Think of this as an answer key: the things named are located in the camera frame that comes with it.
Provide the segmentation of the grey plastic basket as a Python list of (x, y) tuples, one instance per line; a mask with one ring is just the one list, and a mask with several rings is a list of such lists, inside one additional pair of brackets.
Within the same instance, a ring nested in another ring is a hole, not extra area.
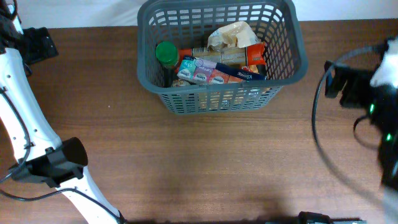
[[(173, 87), (155, 56), (171, 41), (180, 49), (204, 47), (220, 27), (244, 21), (265, 43), (266, 79), (259, 82)], [(175, 114), (256, 110), (286, 85), (301, 80), (308, 58), (291, 0), (145, 2), (137, 14), (137, 77)]]

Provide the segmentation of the orange pasta packet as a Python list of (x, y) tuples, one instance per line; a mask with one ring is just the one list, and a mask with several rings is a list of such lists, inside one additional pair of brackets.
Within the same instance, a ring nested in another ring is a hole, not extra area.
[(220, 52), (206, 47), (180, 49), (178, 52), (180, 61), (184, 56), (189, 55), (254, 73), (261, 73), (261, 70), (266, 67), (265, 43), (263, 42), (245, 48), (225, 48)]

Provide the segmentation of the green lid jar red label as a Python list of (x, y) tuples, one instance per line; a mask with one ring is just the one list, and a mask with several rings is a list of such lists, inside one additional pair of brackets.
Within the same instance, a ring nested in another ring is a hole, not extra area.
[(165, 68), (173, 69), (178, 67), (179, 52), (172, 42), (163, 41), (159, 43), (155, 48), (155, 56)]

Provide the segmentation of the beige paper bag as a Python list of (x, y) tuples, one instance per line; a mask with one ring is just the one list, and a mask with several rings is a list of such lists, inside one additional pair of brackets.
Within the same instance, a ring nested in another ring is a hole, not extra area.
[(239, 21), (215, 30), (208, 38), (207, 48), (220, 52), (225, 48), (245, 48), (260, 42), (251, 26)]

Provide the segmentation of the blue tissue pack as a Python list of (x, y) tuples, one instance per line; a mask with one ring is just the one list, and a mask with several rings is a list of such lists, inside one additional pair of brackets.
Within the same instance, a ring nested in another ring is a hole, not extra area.
[(240, 68), (233, 68), (222, 63), (215, 63), (202, 58), (184, 56), (177, 72), (179, 79), (197, 85), (215, 85), (266, 80), (258, 73)]

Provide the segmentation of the beige coffee mix bag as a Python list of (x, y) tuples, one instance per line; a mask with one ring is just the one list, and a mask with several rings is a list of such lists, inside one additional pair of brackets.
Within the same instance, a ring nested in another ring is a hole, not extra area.
[[(219, 64), (207, 79), (209, 85), (245, 83), (249, 80), (265, 80), (264, 65), (250, 65), (235, 68)], [(200, 109), (209, 111), (250, 110), (264, 105), (269, 88), (232, 88), (206, 94), (199, 94)]]

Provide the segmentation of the green lid jar white label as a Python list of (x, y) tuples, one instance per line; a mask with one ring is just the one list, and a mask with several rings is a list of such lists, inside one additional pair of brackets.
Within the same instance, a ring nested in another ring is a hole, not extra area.
[(176, 79), (172, 82), (171, 87), (182, 87), (182, 86), (190, 86), (191, 83), (186, 81), (186, 80), (182, 80), (182, 79)]

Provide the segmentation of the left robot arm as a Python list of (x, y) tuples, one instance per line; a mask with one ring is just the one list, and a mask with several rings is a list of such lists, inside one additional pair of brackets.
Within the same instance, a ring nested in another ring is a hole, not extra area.
[(35, 200), (64, 194), (88, 223), (125, 223), (91, 177), (82, 142), (60, 139), (30, 88), (29, 66), (57, 55), (46, 28), (23, 29), (17, 3), (1, 1), (1, 121), (16, 159), (1, 182), (47, 184), (54, 192)]

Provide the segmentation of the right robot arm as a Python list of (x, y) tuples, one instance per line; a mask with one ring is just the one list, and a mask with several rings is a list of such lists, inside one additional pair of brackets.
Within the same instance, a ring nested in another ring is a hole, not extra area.
[(342, 94), (344, 108), (361, 108), (366, 114), (355, 121), (368, 119), (381, 133), (376, 147), (382, 170), (386, 223), (397, 223), (397, 87), (376, 78), (375, 70), (351, 68), (331, 61), (325, 62), (325, 96)]

